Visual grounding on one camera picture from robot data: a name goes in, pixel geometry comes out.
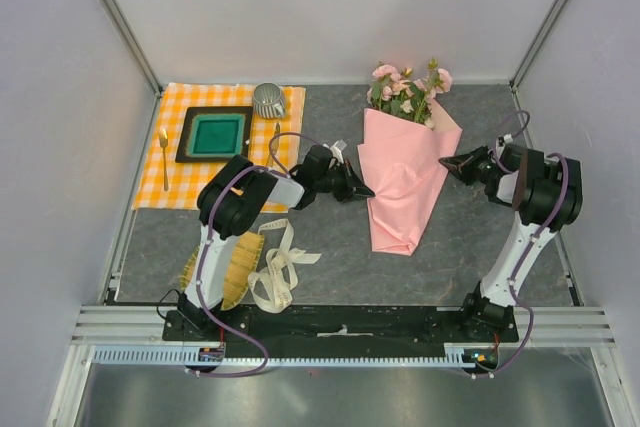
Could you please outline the pink wrapping paper sheet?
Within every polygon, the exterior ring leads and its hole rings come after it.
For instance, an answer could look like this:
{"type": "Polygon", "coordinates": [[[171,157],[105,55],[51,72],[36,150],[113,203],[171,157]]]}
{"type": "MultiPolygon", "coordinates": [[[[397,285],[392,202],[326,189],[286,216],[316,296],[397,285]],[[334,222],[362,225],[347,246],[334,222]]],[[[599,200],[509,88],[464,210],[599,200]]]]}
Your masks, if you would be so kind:
{"type": "Polygon", "coordinates": [[[439,163],[455,154],[462,129],[435,102],[430,128],[371,108],[364,113],[358,156],[367,200],[372,250],[410,256],[416,250],[448,171],[439,163]]]}

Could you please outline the peach rose stem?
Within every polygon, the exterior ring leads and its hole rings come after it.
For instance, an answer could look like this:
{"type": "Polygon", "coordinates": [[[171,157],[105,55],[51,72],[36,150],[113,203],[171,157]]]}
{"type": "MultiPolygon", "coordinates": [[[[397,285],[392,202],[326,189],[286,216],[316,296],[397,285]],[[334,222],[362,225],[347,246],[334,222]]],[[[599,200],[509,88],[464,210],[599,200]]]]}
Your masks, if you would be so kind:
{"type": "Polygon", "coordinates": [[[422,124],[427,128],[435,129],[435,120],[431,110],[432,101],[435,98],[433,91],[419,95],[414,94],[407,98],[400,106],[399,114],[404,120],[422,124]]]}

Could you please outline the cream rose stem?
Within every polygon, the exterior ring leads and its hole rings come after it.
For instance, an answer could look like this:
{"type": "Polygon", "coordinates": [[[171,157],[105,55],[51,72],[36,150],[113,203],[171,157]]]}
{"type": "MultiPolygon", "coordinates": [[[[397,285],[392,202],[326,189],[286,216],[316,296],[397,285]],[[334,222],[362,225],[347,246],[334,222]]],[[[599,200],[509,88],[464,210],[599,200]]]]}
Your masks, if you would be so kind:
{"type": "Polygon", "coordinates": [[[370,107],[390,115],[398,115],[401,104],[406,100],[407,84],[403,82],[374,83],[367,92],[370,107]]]}

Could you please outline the pink rose stem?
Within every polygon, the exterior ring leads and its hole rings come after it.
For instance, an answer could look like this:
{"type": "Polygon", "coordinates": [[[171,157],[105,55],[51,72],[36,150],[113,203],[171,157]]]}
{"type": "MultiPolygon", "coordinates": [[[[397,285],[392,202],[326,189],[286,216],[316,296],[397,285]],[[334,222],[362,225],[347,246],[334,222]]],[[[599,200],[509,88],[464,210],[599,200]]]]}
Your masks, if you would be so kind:
{"type": "Polygon", "coordinates": [[[408,78],[404,77],[396,67],[389,64],[379,65],[372,73],[374,89],[382,100],[389,100],[400,94],[410,86],[408,78]]]}
{"type": "Polygon", "coordinates": [[[427,64],[427,74],[414,82],[414,121],[424,123],[431,116],[431,103],[438,94],[451,90],[453,78],[451,74],[439,65],[439,61],[432,57],[427,64]]]}

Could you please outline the cream ribbon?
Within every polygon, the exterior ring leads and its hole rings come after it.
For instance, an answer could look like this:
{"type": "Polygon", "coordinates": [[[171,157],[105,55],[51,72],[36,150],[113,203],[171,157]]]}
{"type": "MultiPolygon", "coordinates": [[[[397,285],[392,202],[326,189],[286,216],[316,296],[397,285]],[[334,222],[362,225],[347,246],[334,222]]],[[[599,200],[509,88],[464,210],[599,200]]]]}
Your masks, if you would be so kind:
{"type": "Polygon", "coordinates": [[[291,305],[291,291],[298,285],[295,266],[313,265],[321,258],[321,254],[307,253],[292,246],[295,231],[286,218],[262,224],[258,233],[281,229],[284,233],[279,246],[266,253],[266,267],[248,275],[248,286],[255,304],[270,314],[279,314],[291,305]]]}

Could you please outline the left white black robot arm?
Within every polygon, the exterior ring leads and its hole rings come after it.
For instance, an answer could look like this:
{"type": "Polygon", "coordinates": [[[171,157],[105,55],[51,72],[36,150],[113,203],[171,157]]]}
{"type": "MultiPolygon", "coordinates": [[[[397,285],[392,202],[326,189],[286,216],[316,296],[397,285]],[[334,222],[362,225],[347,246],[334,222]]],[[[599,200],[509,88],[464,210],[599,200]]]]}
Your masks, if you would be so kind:
{"type": "Polygon", "coordinates": [[[196,267],[177,307],[190,334],[208,340],[218,332],[220,318],[214,309],[222,302],[233,251],[265,204],[302,210],[319,193],[339,202],[375,196],[348,159],[337,158],[323,145],[312,146],[287,174],[236,155],[206,184],[197,199],[201,241],[196,267]]]}

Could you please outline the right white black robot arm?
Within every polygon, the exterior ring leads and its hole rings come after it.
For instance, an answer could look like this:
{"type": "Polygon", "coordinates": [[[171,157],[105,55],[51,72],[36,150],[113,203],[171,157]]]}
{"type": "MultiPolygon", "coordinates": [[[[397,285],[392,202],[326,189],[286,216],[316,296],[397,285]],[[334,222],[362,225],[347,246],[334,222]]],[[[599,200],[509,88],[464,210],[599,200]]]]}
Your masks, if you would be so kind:
{"type": "Polygon", "coordinates": [[[466,185],[483,184],[489,201],[514,213],[493,267],[465,297],[459,331],[473,341],[516,338],[514,308],[526,277],[546,245],[581,211],[581,162],[516,145],[505,135],[492,148],[442,157],[439,163],[466,185]]]}

